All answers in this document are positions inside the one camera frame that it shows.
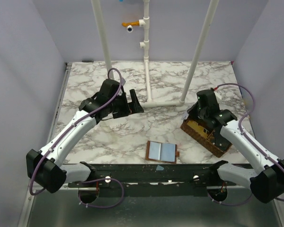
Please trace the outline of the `white patterned card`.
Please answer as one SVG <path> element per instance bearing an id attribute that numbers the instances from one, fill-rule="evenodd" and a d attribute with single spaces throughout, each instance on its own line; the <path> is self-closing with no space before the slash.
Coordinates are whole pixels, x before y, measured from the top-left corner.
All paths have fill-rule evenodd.
<path id="1" fill-rule="evenodd" d="M 182 116 L 182 120 L 186 120 L 188 118 L 189 114 L 188 113 L 184 113 Z"/>

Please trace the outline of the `brown leather card holder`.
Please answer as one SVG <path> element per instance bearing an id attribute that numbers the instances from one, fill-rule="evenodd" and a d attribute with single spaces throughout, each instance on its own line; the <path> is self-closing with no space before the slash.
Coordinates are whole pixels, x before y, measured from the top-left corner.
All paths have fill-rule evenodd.
<path id="1" fill-rule="evenodd" d="M 146 160 L 176 164 L 179 157 L 177 144 L 147 141 Z"/>

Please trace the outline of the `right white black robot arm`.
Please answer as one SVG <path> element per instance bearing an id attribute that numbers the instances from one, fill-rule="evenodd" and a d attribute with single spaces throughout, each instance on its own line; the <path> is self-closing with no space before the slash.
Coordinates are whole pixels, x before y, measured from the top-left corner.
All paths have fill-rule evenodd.
<path id="1" fill-rule="evenodd" d="M 246 169 L 219 161 L 209 167 L 205 184 L 232 182 L 249 189 L 262 203 L 278 199 L 284 193 L 284 159 L 265 149 L 230 110 L 220 109 L 213 88 L 196 95 L 181 129 L 216 157 L 234 146 L 251 165 Z"/>

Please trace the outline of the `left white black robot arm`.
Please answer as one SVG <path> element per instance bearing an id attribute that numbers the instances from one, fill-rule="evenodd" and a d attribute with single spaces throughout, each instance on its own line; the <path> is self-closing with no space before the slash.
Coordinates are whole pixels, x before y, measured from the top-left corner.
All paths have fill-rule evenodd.
<path id="1" fill-rule="evenodd" d="M 88 131 L 109 114 L 117 119 L 144 112 L 134 89 L 130 90 L 130 96 L 128 102 L 123 86 L 106 79 L 98 92 L 81 102 L 72 120 L 54 139 L 38 151 L 31 149 L 27 153 L 27 175 L 31 182 L 37 182 L 50 193 L 57 192 L 69 182 L 70 175 L 61 166 Z"/>

